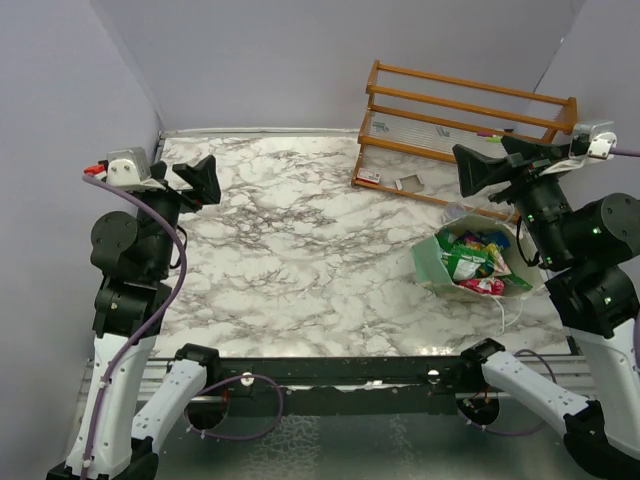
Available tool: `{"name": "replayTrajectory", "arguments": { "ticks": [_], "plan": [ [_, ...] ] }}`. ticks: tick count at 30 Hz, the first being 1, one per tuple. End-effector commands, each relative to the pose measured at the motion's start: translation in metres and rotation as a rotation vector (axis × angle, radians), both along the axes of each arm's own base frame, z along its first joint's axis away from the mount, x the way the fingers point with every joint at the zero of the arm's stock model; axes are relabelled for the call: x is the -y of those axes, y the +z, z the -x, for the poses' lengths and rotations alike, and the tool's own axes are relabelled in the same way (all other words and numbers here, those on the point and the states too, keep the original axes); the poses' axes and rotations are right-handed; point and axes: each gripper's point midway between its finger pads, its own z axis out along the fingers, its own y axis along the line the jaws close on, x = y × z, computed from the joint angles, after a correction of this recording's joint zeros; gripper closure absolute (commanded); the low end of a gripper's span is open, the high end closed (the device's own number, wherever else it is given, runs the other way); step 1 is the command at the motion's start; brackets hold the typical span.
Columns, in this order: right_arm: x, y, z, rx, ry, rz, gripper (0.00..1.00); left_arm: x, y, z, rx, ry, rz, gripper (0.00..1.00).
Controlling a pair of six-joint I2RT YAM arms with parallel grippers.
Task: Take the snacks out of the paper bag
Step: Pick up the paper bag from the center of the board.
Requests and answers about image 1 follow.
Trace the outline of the green white paper bag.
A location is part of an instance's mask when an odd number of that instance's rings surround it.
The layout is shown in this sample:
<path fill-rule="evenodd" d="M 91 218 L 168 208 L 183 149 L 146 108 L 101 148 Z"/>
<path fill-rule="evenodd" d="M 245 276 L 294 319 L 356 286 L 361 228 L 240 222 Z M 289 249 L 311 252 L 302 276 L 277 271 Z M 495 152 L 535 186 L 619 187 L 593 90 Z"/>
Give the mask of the green white paper bag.
<path fill-rule="evenodd" d="M 460 301 L 520 299 L 543 286 L 531 266 L 536 248 L 530 236 L 478 215 L 444 224 L 411 247 L 422 287 Z"/>

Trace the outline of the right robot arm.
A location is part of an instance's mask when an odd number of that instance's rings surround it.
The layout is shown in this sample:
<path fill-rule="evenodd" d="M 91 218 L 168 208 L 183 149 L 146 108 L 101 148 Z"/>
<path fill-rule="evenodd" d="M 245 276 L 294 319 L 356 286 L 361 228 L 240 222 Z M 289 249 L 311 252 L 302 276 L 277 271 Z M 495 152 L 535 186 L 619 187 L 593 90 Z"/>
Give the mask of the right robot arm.
<path fill-rule="evenodd" d="M 639 475 L 639 299 L 621 264 L 639 254 L 639 203 L 614 193 L 572 209 L 559 178 L 617 153 L 610 132 L 574 134 L 564 145 L 512 136 L 502 158 L 455 145 L 460 191 L 471 196 L 502 184 L 491 196 L 519 211 L 552 272 L 546 288 L 589 367 L 594 399 L 561 388 L 486 339 L 462 353 L 461 383 L 509 394 L 544 420 L 573 460 L 600 479 Z"/>

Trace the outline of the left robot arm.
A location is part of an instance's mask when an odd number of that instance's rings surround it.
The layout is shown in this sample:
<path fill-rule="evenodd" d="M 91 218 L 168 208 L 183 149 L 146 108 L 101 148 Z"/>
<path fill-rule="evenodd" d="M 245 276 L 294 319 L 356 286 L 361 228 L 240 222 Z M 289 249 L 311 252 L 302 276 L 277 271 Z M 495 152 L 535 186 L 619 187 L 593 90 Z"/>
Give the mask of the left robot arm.
<path fill-rule="evenodd" d="M 86 168 L 82 179 L 137 211 L 108 212 L 91 230 L 90 262 L 103 275 L 94 301 L 91 383 L 70 453 L 47 476 L 152 479 L 161 447 L 190 400 L 220 385 L 218 351 L 187 345 L 168 378 L 143 407 L 137 405 L 164 314 L 186 279 L 178 220 L 220 202 L 216 159 L 151 165 L 143 150 L 122 150 Z"/>

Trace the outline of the green snack packet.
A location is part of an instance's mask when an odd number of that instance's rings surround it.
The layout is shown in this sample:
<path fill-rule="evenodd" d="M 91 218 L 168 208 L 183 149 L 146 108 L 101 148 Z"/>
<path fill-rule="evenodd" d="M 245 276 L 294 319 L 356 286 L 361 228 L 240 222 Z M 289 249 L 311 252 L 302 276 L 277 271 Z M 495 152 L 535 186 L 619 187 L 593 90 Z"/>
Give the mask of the green snack packet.
<path fill-rule="evenodd" d="M 512 273 L 503 250 L 509 242 L 494 242 L 470 230 L 455 235 L 443 229 L 435 235 L 440 259 L 454 282 L 472 278 L 504 277 Z"/>

